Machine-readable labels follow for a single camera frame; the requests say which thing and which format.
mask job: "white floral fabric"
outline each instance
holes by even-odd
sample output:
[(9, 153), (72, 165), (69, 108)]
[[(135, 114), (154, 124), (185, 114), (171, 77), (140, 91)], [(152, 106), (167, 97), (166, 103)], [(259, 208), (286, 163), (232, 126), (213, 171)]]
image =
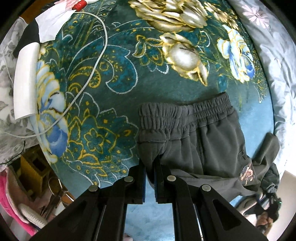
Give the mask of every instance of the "white floral fabric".
[(268, 16), (263, 11), (260, 11), (259, 8), (250, 8), (248, 5), (243, 5), (242, 8), (247, 10), (242, 14), (247, 16), (251, 22), (256, 21), (256, 24), (258, 26), (261, 25), (263, 28), (269, 27), (269, 19), (267, 18)]
[[(13, 109), (13, 81), (17, 60), (12, 53), (26, 26), (23, 19), (17, 19), (0, 45), (0, 171), (5, 169), (1, 163), (20, 153), (24, 142), (24, 139), (3, 131), (19, 136), (34, 134), (27, 118), (15, 121)], [(36, 138), (26, 139), (26, 148), (37, 144)]]

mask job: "teal blanket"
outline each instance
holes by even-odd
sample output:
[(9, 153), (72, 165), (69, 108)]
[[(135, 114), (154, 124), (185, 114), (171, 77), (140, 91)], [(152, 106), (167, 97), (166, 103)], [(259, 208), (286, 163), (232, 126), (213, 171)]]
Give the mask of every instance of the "teal blanket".
[[(107, 26), (108, 46), (87, 88), (68, 113), (38, 137), (71, 193), (105, 187), (138, 163), (138, 107), (190, 104), (227, 91), (252, 157), (273, 111), (252, 40), (227, 1), (100, 0), (84, 8)], [(74, 14), (37, 66), (35, 132), (57, 120), (88, 79), (104, 46), (101, 23)]]

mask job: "white paper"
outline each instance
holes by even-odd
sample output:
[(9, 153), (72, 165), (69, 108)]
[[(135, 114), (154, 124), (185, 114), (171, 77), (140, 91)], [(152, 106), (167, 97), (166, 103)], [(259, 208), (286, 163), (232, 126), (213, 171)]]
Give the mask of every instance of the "white paper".
[(66, 10), (66, 2), (62, 2), (49, 8), (38, 17), (39, 39), (41, 43), (55, 40), (62, 26), (70, 19), (75, 10)]
[(78, 3), (80, 0), (60, 0), (58, 2), (55, 2), (55, 4), (59, 4), (59, 3), (62, 3), (62, 2), (66, 2), (66, 10), (71, 10), (72, 7)]
[(13, 107), (15, 120), (37, 113), (36, 69), (39, 43), (30, 43), (21, 49), (15, 68)]

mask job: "pink towel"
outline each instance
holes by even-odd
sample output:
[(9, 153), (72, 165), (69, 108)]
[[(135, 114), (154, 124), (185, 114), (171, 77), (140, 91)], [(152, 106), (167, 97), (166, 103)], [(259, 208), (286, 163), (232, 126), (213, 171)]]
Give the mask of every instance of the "pink towel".
[(3, 171), (0, 175), (0, 205), (4, 208), (4, 210), (7, 212), (7, 214), (11, 217), (13, 217), (18, 224), (20, 224), (24, 230), (27, 231), (27, 233), (31, 236), (33, 236), (35, 233), (37, 233), (37, 230), (34, 228), (33, 225), (24, 223), (20, 218), (15, 214), (13, 209), (11, 208), (7, 197), (6, 197), (6, 172)]
[(11, 208), (13, 209), (15, 214), (19, 216), (21, 220), (23, 220), (24, 217), (20, 214), (19, 210), (17, 209), (19, 204), (23, 203), (28, 207), (32, 208), (37, 213), (40, 213), (41, 208), (43, 206), (48, 205), (50, 201), (50, 197), (52, 195), (49, 188), (46, 190), (46, 192), (41, 198), (36, 198), (35, 201), (32, 202), (31, 200), (29, 200), (27, 195), (23, 192), (22, 188), (19, 186), (17, 179), (14, 176), (14, 172), (10, 169), (10, 167), (7, 167), (5, 171), (7, 173), (6, 189), (5, 189), (6, 197)]

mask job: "white cable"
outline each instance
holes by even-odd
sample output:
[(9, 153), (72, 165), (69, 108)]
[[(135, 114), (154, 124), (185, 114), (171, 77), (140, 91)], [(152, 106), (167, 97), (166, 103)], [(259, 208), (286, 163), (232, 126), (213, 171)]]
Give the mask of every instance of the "white cable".
[(6, 62), (6, 59), (5, 59), (4, 51), (3, 51), (3, 50), (2, 50), (2, 54), (3, 54), (4, 62), (5, 62), (5, 64), (6, 64), (6, 68), (7, 68), (8, 76), (9, 76), (10, 81), (11, 81), (12, 86), (13, 86), (13, 81), (12, 81), (12, 78), (11, 78), (10, 73), (9, 73), (8, 65), (7, 65), (7, 62)]
[(101, 54), (100, 54), (100, 56), (98, 57), (98, 59), (97, 59), (97, 61), (96, 61), (96, 63), (95, 63), (95, 65), (94, 65), (94, 68), (93, 68), (93, 70), (92, 70), (92, 72), (91, 72), (91, 75), (89, 76), (89, 78), (88, 78), (88, 80), (87, 80), (87, 82), (85, 83), (85, 85), (82, 87), (82, 89), (78, 92), (78, 94), (75, 96), (75, 98), (73, 99), (73, 101), (70, 103), (70, 105), (68, 106), (68, 108), (64, 111), (64, 113), (47, 129), (47, 130), (45, 130), (45, 131), (43, 131), (43, 132), (41, 132), (41, 133), (37, 133), (37, 134), (35, 134), (35, 135), (30, 135), (30, 136), (17, 136), (17, 135), (13, 135), (13, 134), (11, 134), (11, 133), (8, 133), (8, 132), (5, 132), (5, 131), (3, 131), (4, 133), (6, 133), (6, 134), (8, 134), (8, 135), (10, 135), (10, 136), (13, 136), (13, 137), (18, 137), (18, 138), (30, 138), (30, 137), (36, 137), (36, 136), (40, 136), (40, 135), (43, 135), (43, 134), (45, 134), (46, 132), (48, 132), (55, 124), (57, 124), (64, 116), (65, 116), (65, 114), (68, 112), (68, 110), (71, 108), (71, 106), (75, 103), (75, 101), (77, 100), (77, 98), (81, 95), (81, 93), (84, 91), (84, 89), (87, 87), (87, 85), (89, 84), (89, 82), (90, 82), (90, 80), (91, 80), (91, 78), (93, 77), (93, 75), (94, 75), (94, 72), (95, 72), (95, 70), (96, 70), (96, 67), (98, 66), (98, 64), (99, 64), (99, 62), (100, 62), (100, 60), (101, 60), (101, 58), (102, 58), (102, 56), (103, 56), (103, 54), (104, 54), (104, 52), (105, 52), (105, 50), (106, 50), (106, 48), (107, 48), (107, 42), (108, 42), (108, 35), (107, 35), (107, 29), (106, 29), (106, 26), (105, 26), (105, 24), (104, 24), (104, 22), (98, 17), (98, 16), (96, 16), (96, 15), (94, 15), (94, 14), (92, 14), (92, 13), (90, 13), (90, 12), (74, 12), (74, 13), (81, 13), (81, 14), (88, 14), (88, 15), (91, 15), (91, 16), (93, 16), (93, 17), (95, 17), (95, 18), (97, 18), (100, 22), (101, 22), (101, 24), (102, 24), (102, 26), (103, 26), (103, 29), (104, 29), (104, 33), (105, 33), (105, 45), (104, 45), (104, 48), (103, 48), (103, 50), (102, 50), (102, 52), (101, 52)]

